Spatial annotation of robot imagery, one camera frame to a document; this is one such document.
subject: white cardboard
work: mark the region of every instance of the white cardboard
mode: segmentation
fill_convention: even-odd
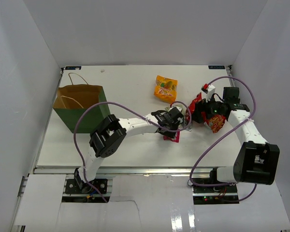
[[[55,232],[142,232],[134,202],[62,203]]]
[[[15,225],[52,228],[57,221],[66,175],[29,175]]]
[[[253,184],[237,184],[239,198],[247,196]],[[257,185],[251,197],[239,204],[195,205],[198,232],[279,232],[290,223],[276,183]]]
[[[110,201],[137,204],[143,231],[194,232],[194,207],[187,177],[117,176]]]

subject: white wall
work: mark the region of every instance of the white wall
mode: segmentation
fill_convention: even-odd
[[[234,63],[257,100],[255,123],[280,148],[276,181],[290,220],[290,0],[269,0]],[[251,100],[242,88],[242,102]]]
[[[60,69],[22,0],[0,0],[0,232],[46,125]]]
[[[266,0],[24,0],[61,67],[233,64]]]

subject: cable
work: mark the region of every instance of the cable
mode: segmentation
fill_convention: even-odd
[[[219,198],[220,199],[223,198],[226,195],[226,193],[227,193],[227,187],[224,187],[224,192],[221,196],[219,196]]]
[[[97,191],[94,190],[91,194],[89,194],[90,197],[92,197],[93,194],[95,194]]]
[[[87,192],[84,192],[84,193],[89,193],[91,190],[92,190],[92,187],[90,187],[90,189]]]
[[[224,200],[224,201],[225,202],[241,202],[243,200],[246,200],[248,197],[250,197],[255,192],[256,188],[257,188],[257,184],[255,184],[255,186],[253,187],[252,191],[246,197],[243,197],[242,199],[232,200],[232,201]]]
[[[214,192],[220,192],[221,190],[215,190],[215,187],[213,187]]]
[[[121,108],[123,108],[123,109],[125,109],[125,110],[127,110],[127,111],[129,111],[129,112],[131,112],[131,113],[133,113],[134,115],[138,116],[139,118],[143,119],[144,121],[147,121],[148,123],[153,124],[153,125],[155,125],[156,127],[159,127],[160,129],[163,129],[164,131],[168,131],[168,132],[180,132],[180,131],[184,131],[185,129],[187,129],[187,128],[189,127],[189,125],[190,125],[190,123],[191,123],[191,118],[192,118],[192,116],[191,116],[191,111],[189,110],[188,106],[187,106],[185,103],[181,102],[181,101],[174,101],[172,104],[174,104],[174,103],[180,103],[180,104],[182,104],[183,106],[186,107],[186,109],[187,109],[187,111],[188,111],[188,113],[189,113],[189,122],[188,122],[188,124],[187,124],[185,127],[183,127],[182,129],[178,129],[178,130],[170,130],[170,129],[167,129],[167,128],[165,128],[165,127],[162,127],[162,126],[160,126],[160,125],[157,124],[157,123],[154,123],[154,122],[152,122],[152,121],[150,121],[150,120],[147,120],[144,116],[142,116],[142,115],[138,114],[137,112],[135,112],[135,111],[133,111],[133,110],[127,108],[126,106],[123,106],[123,105],[121,105],[121,104],[118,104],[118,103],[116,103],[116,102],[111,102],[111,101],[99,102],[99,103],[97,103],[97,104],[92,105],[92,106],[89,107],[89,108],[88,108],[88,109],[87,109],[87,110],[82,114],[82,116],[78,119],[78,121],[77,121],[77,123],[76,123],[76,125],[75,125],[75,128],[74,128],[73,140],[74,140],[74,145],[75,145],[75,147],[76,147],[76,150],[77,150],[79,156],[80,156],[81,159],[82,159],[84,179],[85,179],[86,183],[87,183],[89,186],[91,186],[94,190],[97,191],[97,193],[102,197],[102,199],[103,199],[106,203],[107,203],[107,200],[104,198],[104,196],[101,194],[101,192],[100,192],[96,187],[94,187],[94,186],[93,186],[93,185],[92,185],[92,184],[87,180],[87,177],[86,177],[86,163],[85,163],[85,159],[84,159],[84,156],[83,156],[81,150],[79,149],[79,147],[78,147],[78,145],[77,145],[77,141],[76,141],[76,133],[77,133],[78,127],[79,127],[81,121],[83,120],[83,118],[85,117],[85,115],[86,115],[89,111],[91,111],[94,107],[97,107],[98,105],[102,105],[102,104],[110,104],[110,105],[116,105],[116,106],[119,106],[119,107],[121,107]]]
[[[193,187],[193,185],[189,185],[189,179],[188,179],[188,181],[187,181],[187,185],[188,185],[190,188]]]
[[[215,186],[226,186],[226,185],[230,185],[231,183],[222,183],[222,184],[198,184],[196,182],[193,181],[192,179],[192,175],[193,175],[193,172],[195,170],[195,168],[197,167],[197,165],[201,162],[201,160],[204,158],[204,156],[211,150],[213,149],[214,146],[216,146],[221,140],[223,140],[225,137],[227,137],[229,134],[231,134],[232,132],[236,131],[240,126],[242,126],[243,124],[245,124],[250,118],[253,117],[253,115],[255,114],[256,112],[256,108],[257,108],[257,104],[256,104],[256,100],[255,100],[255,97],[251,91],[251,89],[248,87],[248,85],[243,82],[242,80],[238,79],[238,78],[235,78],[235,77],[229,77],[229,76],[221,76],[221,77],[218,77],[214,80],[212,80],[211,82],[209,82],[208,84],[212,84],[213,82],[217,81],[217,80],[220,80],[220,79],[223,79],[223,78],[231,78],[231,79],[234,79],[234,80],[237,80],[239,81],[240,83],[242,83],[246,89],[249,91],[250,95],[251,95],[251,98],[252,98],[252,101],[253,101],[253,111],[252,113],[250,114],[250,116],[245,119],[243,122],[241,122],[240,124],[238,124],[236,127],[234,127],[232,130],[230,130],[229,132],[225,133],[223,136],[221,136],[216,142],[214,142],[206,151],[204,151],[204,153],[198,158],[198,160],[196,161],[196,163],[194,164],[194,166],[192,167],[191,169],[191,172],[190,172],[190,175],[189,175],[189,179],[191,181],[192,184],[196,185],[196,186],[199,186],[199,187],[215,187]],[[255,188],[253,189],[253,191],[248,195],[246,196],[245,198],[243,199],[240,199],[239,201],[243,201],[245,199],[247,199],[248,197],[250,197],[253,192],[254,192]]]
[[[224,102],[224,100],[217,93],[214,93],[212,95],[212,98],[215,98],[215,95],[219,98],[219,100],[221,100],[222,102]]]

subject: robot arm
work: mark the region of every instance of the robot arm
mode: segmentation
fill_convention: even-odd
[[[116,118],[115,115],[106,117],[90,134],[89,150],[85,155],[87,180],[95,179],[103,160],[114,154],[125,138],[144,133],[160,133],[174,138],[176,132],[157,128],[149,121],[175,131],[184,122],[181,111],[180,107],[175,106],[171,107],[168,112],[165,110],[152,112],[145,116],[148,121],[140,118]],[[74,178],[79,188],[82,189],[85,184],[83,167],[75,170]]]
[[[213,85],[204,85],[202,91],[206,97],[195,103],[194,121],[204,123],[214,115],[222,115],[235,128],[250,116],[249,108],[240,104],[239,88],[225,87],[222,102],[215,101]],[[235,133],[242,145],[236,161],[233,166],[214,168],[210,175],[212,183],[272,184],[279,158],[278,146],[262,137],[253,120],[248,120]]]

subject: green paper bag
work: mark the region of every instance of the green paper bag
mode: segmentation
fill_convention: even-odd
[[[53,105],[53,109],[72,133],[78,119],[86,109],[98,102],[106,102],[102,86],[92,86],[87,81],[85,82],[86,85],[74,85],[71,79],[72,85],[59,87]],[[92,133],[96,126],[109,114],[110,110],[107,104],[93,108],[83,118],[77,133]]]

